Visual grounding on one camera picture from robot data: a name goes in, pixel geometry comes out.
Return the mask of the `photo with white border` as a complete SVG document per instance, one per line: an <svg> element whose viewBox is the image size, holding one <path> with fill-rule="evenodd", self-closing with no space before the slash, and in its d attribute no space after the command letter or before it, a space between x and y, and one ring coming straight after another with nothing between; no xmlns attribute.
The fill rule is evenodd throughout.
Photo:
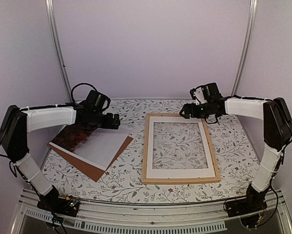
<svg viewBox="0 0 292 234"><path fill-rule="evenodd" d="M76 139L76 131L67 133L66 129L49 142L49 146L103 171L107 170L132 131L132 128L125 126L120 126L117 130L98 128L84 140L79 140Z"/></svg>

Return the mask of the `white photo mat board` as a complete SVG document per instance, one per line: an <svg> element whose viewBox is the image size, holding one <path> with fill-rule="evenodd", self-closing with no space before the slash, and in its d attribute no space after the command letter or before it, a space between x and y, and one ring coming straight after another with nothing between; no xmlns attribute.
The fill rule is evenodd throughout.
<svg viewBox="0 0 292 234"><path fill-rule="evenodd" d="M143 183L211 183L220 179L206 122L147 114Z"/></svg>

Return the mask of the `light wooden picture frame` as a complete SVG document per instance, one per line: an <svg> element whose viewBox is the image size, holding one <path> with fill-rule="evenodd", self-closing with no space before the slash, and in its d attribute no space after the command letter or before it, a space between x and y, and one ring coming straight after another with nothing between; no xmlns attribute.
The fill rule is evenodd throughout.
<svg viewBox="0 0 292 234"><path fill-rule="evenodd" d="M153 136L154 123L198 123L203 140L208 168L205 169L153 169ZM178 114L147 114L142 162L142 184L153 185L181 185L181 184L208 184L219 183L220 172L214 153L211 137L203 119L185 119Z"/></svg>

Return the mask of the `clear acrylic sheet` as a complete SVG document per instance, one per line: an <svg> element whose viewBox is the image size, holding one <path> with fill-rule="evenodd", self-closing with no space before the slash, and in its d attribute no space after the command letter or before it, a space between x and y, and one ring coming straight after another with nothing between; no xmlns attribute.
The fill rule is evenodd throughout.
<svg viewBox="0 0 292 234"><path fill-rule="evenodd" d="M199 124L155 122L152 168L208 168Z"/></svg>

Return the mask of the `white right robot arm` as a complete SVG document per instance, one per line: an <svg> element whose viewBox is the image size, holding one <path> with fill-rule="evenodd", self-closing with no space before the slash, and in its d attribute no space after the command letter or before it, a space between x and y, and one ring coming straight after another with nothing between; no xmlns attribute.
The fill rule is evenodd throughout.
<svg viewBox="0 0 292 234"><path fill-rule="evenodd" d="M270 186L270 180L282 161L281 155L292 141L292 117L282 97L222 97L202 104L184 104L179 114L185 119L235 115L263 121L264 152L256 177L251 183L257 193Z"/></svg>

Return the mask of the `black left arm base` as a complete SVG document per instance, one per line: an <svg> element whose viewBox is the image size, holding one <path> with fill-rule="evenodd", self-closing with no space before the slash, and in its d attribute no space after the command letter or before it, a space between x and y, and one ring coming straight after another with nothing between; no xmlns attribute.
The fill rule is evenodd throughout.
<svg viewBox="0 0 292 234"><path fill-rule="evenodd" d="M36 191L39 202L37 207L46 211L53 212L55 214L66 215L76 217L79 210L79 199L72 195L66 195L65 197L59 196L59 192L52 185L49 192L42 195Z"/></svg>

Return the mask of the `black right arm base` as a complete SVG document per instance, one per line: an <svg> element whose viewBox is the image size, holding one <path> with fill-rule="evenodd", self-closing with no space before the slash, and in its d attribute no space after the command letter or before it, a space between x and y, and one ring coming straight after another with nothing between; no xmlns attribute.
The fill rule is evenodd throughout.
<svg viewBox="0 0 292 234"><path fill-rule="evenodd" d="M223 209L227 212L228 217L245 215L258 212L267 208L265 196L270 189L267 187L262 192L256 191L250 184L246 191L246 197L243 199L230 199L224 202Z"/></svg>

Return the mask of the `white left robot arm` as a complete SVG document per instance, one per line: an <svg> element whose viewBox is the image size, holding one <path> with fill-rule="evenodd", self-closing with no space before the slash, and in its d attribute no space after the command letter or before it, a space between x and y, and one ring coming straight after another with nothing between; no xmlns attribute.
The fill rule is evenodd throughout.
<svg viewBox="0 0 292 234"><path fill-rule="evenodd" d="M115 130L120 126L120 118L118 114L104 113L72 103L25 108L11 105L0 126L0 156L7 158L24 179L44 196L44 205L53 212L62 208L62 201L51 193L53 185L30 155L28 137L44 129L74 124L89 130Z"/></svg>

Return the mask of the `brown backing board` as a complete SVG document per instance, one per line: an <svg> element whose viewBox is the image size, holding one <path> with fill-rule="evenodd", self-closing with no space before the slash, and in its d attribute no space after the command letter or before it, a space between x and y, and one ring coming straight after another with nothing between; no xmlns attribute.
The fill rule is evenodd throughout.
<svg viewBox="0 0 292 234"><path fill-rule="evenodd" d="M128 136L126 137L125 141L115 154L114 158L112 159L111 163L107 167L107 169L117 160L117 158L120 156L120 154L126 149L127 146L132 142L133 138ZM76 157L65 153L63 150L60 150L58 147L55 147L53 143L48 143L48 146L54 150L58 155L60 155L62 158L64 158L66 161L68 161L71 165L73 165L75 168L77 168L79 171L81 171L83 174L88 176L91 180L97 182L105 173L105 170L99 169L96 166L90 165L89 163L82 161L80 159L77 159Z"/></svg>

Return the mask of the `floral patterned table cover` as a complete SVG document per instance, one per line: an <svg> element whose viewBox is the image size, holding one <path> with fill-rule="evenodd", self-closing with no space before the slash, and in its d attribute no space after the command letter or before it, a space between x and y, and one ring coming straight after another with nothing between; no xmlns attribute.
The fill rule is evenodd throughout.
<svg viewBox="0 0 292 234"><path fill-rule="evenodd" d="M121 125L132 128L133 138L99 181L93 181L54 151L42 168L62 195L121 203L189 203L243 196L259 167L259 159L235 116L209 120L221 181L195 185L141 183L145 115L178 113L184 100L113 100L109 111L120 115Z"/></svg>

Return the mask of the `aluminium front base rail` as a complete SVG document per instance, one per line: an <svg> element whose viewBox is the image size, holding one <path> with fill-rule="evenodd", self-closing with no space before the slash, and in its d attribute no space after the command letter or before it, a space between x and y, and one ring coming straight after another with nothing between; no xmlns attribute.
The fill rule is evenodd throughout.
<svg viewBox="0 0 292 234"><path fill-rule="evenodd" d="M292 219L280 191L266 196L265 210L230 217L225 201L184 204L124 204L82 199L74 217L38 208L33 191L23 190L13 234L292 234Z"/></svg>

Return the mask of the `right aluminium corner post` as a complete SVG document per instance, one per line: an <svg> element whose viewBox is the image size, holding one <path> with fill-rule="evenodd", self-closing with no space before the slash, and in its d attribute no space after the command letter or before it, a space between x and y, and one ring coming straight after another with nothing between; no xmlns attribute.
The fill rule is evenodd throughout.
<svg viewBox="0 0 292 234"><path fill-rule="evenodd" d="M245 32L243 47L241 50L239 64L237 67L236 76L235 76L232 90L231 90L231 96L237 95L237 92L239 90L239 87L242 81L242 77L243 77L243 73L244 73L244 69L246 65L246 60L248 57L248 52L249 52L249 48L251 44L251 39L253 35L253 29L254 29L256 12L257 12L257 4L258 4L258 0L250 0L246 32Z"/></svg>

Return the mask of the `aluminium corner post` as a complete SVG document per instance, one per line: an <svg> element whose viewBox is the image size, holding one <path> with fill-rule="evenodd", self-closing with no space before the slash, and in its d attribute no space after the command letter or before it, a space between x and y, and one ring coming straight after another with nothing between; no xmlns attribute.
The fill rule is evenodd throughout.
<svg viewBox="0 0 292 234"><path fill-rule="evenodd" d="M237 67L236 76L235 76L232 90L231 90L231 96L237 95L237 92L239 90L239 87L242 81L242 77L243 77L243 73L244 73L244 69L246 65L246 60L248 57L248 52L249 52L249 48L251 44L251 39L253 35L253 29L254 29L256 12L257 12L257 4L258 4L258 0L250 0L246 32L245 32L243 47L241 50L239 64Z"/></svg>
<svg viewBox="0 0 292 234"><path fill-rule="evenodd" d="M62 53L62 49L61 49L61 44L60 44L60 40L59 40L59 34L58 34L58 29L57 29L57 24L56 24L56 17L55 17L53 1L52 0L45 0L45 5L46 5L46 13L47 13L47 17L48 17L48 22L49 22L49 26L50 26L50 32L51 32L51 36L52 36L52 40L53 40L53 44L54 44L54 48L55 48L55 54L56 54L56 58L58 61L58 66L59 66L59 70L61 73L61 78L63 80L63 86L64 86L65 92L67 94L68 100L70 102L72 102L72 97L71 97L72 88L71 88L70 81L68 79L66 64L64 61L64 57L63 57L63 53Z"/></svg>

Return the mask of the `left aluminium corner post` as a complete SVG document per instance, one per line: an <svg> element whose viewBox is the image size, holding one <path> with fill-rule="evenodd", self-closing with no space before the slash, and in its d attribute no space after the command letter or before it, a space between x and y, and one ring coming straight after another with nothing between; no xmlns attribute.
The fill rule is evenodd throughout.
<svg viewBox="0 0 292 234"><path fill-rule="evenodd" d="M63 80L63 86L64 86L65 92L67 94L68 100L70 102L72 102L72 97L71 97L72 88L71 88L70 81L68 79L66 64L64 61L64 57L63 57L63 53L62 53L62 49L61 49L61 44L60 44L60 40L59 40L59 34L58 34L58 29L57 29L57 24L56 24L56 17L55 17L53 1L52 0L45 0L45 5L46 5L46 13L47 13L47 17L48 17L48 22L49 22L49 26L50 26L50 32L51 32L51 36L52 36L52 40L53 40L53 44L54 44L54 48L55 48L55 54L56 54L56 58L58 61L58 66L59 66L59 70L61 73L61 78Z"/></svg>

